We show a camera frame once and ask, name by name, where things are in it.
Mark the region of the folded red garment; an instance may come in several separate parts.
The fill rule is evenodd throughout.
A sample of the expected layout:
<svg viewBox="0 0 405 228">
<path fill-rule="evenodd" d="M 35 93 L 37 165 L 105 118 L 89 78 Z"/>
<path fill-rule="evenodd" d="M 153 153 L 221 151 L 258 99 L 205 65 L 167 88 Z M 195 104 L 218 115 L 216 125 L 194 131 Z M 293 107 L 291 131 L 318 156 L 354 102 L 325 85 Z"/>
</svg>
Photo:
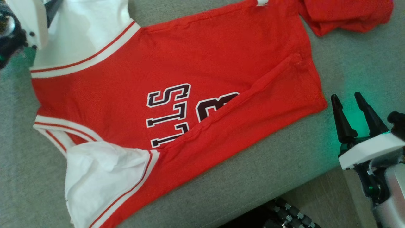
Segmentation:
<svg viewBox="0 0 405 228">
<path fill-rule="evenodd" d="M 394 9 L 393 0 L 297 0 L 299 14 L 317 36 L 335 29 L 369 32 L 386 24 Z"/>
</svg>

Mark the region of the large grey sofa cushion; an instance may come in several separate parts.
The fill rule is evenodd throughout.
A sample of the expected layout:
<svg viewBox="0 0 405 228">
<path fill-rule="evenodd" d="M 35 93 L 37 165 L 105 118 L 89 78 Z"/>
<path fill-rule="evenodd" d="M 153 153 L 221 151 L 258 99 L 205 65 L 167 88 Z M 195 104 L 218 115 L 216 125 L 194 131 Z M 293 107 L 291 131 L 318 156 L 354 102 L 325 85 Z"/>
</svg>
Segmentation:
<svg viewBox="0 0 405 228">
<path fill-rule="evenodd" d="M 358 91 L 382 119 L 405 112 L 405 0 L 388 24 L 368 33 L 335 30 L 317 37 L 305 26 L 328 103 L 337 94 L 359 135 L 367 125 Z M 72 228 L 64 200 L 66 160 L 32 126 L 39 103 L 18 53 L 0 70 L 0 228 Z M 298 121 L 144 207 L 119 228 L 212 228 L 286 193 L 324 228 L 355 228 L 342 175 L 332 109 Z"/>
</svg>

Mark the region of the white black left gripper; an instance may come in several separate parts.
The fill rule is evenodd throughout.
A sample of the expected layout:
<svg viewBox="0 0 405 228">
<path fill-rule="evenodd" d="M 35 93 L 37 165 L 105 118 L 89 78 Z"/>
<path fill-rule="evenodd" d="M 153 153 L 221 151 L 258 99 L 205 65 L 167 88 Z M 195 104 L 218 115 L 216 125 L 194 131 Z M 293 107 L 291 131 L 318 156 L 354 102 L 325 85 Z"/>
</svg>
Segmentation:
<svg viewBox="0 0 405 228">
<path fill-rule="evenodd" d="M 25 47 L 43 49 L 48 28 L 63 0 L 49 0 L 47 11 L 42 0 L 0 0 L 0 69 Z"/>
</svg>

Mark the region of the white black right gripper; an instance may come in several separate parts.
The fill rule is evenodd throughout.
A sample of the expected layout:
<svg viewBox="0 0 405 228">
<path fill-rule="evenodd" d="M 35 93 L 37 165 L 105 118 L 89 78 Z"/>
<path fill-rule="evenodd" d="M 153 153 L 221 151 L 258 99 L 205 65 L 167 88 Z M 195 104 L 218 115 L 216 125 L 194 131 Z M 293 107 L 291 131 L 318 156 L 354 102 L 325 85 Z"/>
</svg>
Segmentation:
<svg viewBox="0 0 405 228">
<path fill-rule="evenodd" d="M 341 146 L 339 163 L 342 170 L 355 170 L 363 193 L 373 203 L 383 203 L 391 196 L 385 172 L 400 165 L 405 141 L 388 133 L 389 129 L 360 92 L 354 94 L 369 127 L 369 138 L 352 147 Z M 336 94 L 330 97 L 338 141 L 349 144 L 358 136 L 348 122 L 343 105 Z"/>
</svg>

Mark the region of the red white basketball jersey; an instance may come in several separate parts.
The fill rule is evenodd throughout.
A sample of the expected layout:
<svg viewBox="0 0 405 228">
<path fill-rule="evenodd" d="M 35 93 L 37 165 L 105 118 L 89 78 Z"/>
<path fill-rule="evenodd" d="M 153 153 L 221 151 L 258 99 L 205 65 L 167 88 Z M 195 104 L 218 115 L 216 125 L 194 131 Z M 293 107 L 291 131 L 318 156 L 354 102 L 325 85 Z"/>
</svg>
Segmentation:
<svg viewBox="0 0 405 228">
<path fill-rule="evenodd" d="M 141 27 L 128 0 L 66 0 L 36 52 L 34 128 L 65 156 L 74 228 L 115 228 L 327 107 L 295 3 L 243 0 Z"/>
</svg>

